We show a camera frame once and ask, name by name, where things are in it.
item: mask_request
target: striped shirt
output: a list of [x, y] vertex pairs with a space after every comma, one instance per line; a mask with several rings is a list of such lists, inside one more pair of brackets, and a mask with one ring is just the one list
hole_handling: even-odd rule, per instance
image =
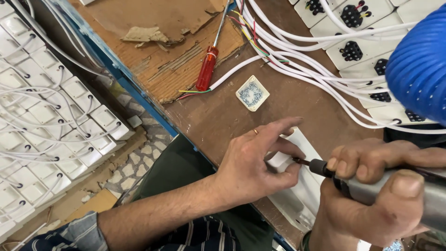
[[[108, 251], [97, 224], [97, 213], [29, 241], [21, 251]], [[160, 238], [148, 251], [241, 251], [234, 230], [212, 216], [195, 219]]]

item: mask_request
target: brown work table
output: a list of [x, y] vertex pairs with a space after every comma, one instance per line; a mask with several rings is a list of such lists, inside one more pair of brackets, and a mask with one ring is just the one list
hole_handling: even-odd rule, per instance
[[[296, 35], [311, 36], [309, 29], [287, 0], [257, 0], [256, 2], [270, 21], [279, 28]], [[93, 24], [88, 18], [85, 19], [93, 28], [97, 27], [97, 24]], [[107, 44], [113, 43], [110, 35], [100, 30], [95, 31]], [[120, 51], [120, 54], [116, 54], [122, 58], [125, 57], [124, 53], [125, 51]], [[330, 71], [337, 72], [323, 50], [306, 54], [318, 60]], [[215, 82], [234, 66], [255, 55], [257, 54], [250, 45], [242, 47], [215, 69], [212, 81]], [[382, 130], [366, 129], [356, 124], [337, 101], [323, 90], [305, 81], [280, 74], [263, 64], [262, 60], [258, 60], [245, 66], [210, 93], [164, 105], [158, 104], [158, 107], [217, 166], [221, 163], [232, 138], [256, 126], [286, 116], [305, 118], [305, 122], [299, 128], [325, 160], [329, 158], [332, 149], [336, 146], [364, 138], [383, 137]], [[252, 75], [270, 92], [269, 98], [256, 112], [246, 109], [235, 95], [236, 90]], [[137, 80], [141, 83], [145, 81], [140, 78]], [[346, 99], [361, 111], [367, 112], [362, 109], [357, 99], [348, 96]], [[291, 244], [294, 246], [298, 244], [302, 236], [301, 232], [287, 222], [268, 198], [263, 198], [254, 205]]]

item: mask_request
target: red screwdriver handle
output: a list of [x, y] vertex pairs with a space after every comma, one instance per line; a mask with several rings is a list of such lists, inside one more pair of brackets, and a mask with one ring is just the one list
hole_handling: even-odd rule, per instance
[[196, 83], [197, 90], [204, 92], [209, 88], [209, 82], [212, 78], [212, 72], [215, 67], [215, 60], [219, 55], [219, 50], [215, 46], [209, 46], [207, 48], [206, 57], [204, 57], [203, 65], [201, 66], [200, 75]]

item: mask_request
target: blue corrugated hose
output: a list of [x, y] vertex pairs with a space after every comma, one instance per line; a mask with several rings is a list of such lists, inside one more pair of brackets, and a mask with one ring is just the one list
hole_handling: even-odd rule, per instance
[[386, 80], [403, 106], [446, 126], [446, 4], [400, 42], [387, 63]]

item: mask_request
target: dark green pants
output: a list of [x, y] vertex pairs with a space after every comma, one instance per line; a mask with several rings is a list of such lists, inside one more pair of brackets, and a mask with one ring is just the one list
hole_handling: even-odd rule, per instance
[[[171, 191], [215, 173], [212, 165], [181, 134], [156, 160], [133, 201]], [[274, 230], [251, 205], [212, 215], [231, 227], [245, 251], [271, 251]]]

